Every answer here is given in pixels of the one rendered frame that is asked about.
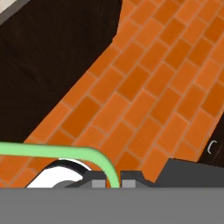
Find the white and black round thing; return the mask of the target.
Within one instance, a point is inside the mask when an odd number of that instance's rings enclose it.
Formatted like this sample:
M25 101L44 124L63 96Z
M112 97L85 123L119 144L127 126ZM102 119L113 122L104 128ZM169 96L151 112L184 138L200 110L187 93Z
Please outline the white and black round thing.
M54 188L58 184L78 182L90 170L79 160L59 158L43 168L26 188Z

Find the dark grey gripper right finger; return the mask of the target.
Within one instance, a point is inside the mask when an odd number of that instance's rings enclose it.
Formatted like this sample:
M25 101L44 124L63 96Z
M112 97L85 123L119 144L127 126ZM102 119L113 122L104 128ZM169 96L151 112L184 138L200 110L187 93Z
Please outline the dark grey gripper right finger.
M121 171L121 188L154 187L155 184L147 180L141 171Z

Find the green straw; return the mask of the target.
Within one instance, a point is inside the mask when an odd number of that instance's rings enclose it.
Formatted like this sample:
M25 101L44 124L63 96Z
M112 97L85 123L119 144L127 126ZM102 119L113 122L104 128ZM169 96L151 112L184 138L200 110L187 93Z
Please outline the green straw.
M0 154L20 157L71 158L89 161L104 171L111 188L120 187L115 167L103 153L94 148L0 142Z

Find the dark wood counter cabinet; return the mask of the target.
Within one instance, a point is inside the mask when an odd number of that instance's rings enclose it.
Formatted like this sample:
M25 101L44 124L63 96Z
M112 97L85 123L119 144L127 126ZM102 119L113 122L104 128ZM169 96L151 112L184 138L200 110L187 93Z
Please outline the dark wood counter cabinet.
M0 12L0 142L22 143L112 43L123 0L15 0Z

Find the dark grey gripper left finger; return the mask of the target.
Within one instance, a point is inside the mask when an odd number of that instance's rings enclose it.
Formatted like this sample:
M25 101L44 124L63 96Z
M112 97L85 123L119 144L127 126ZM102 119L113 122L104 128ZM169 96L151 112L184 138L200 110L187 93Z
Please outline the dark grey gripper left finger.
M106 188L107 176L103 171L87 171L83 179L73 182L66 188Z

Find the dark grey flat block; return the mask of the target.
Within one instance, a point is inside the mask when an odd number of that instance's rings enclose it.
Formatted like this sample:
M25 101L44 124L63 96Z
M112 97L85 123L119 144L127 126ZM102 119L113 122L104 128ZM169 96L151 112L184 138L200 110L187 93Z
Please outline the dark grey flat block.
M224 187L224 168L169 158L155 186Z

